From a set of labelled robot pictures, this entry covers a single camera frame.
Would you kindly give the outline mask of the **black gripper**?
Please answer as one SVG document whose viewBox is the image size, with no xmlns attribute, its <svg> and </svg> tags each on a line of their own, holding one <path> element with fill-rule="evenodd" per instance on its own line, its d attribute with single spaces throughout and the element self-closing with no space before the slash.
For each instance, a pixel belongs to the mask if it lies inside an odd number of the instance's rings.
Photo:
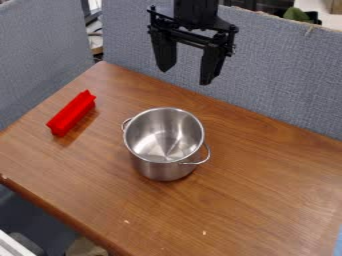
<svg viewBox="0 0 342 256">
<path fill-rule="evenodd" d="M 158 68 L 167 72 L 176 63 L 176 43 L 204 48 L 200 84 L 208 85 L 220 74 L 226 50 L 235 48 L 239 28 L 218 16 L 218 0 L 171 0 L 151 5 L 148 34 Z"/>
</svg>

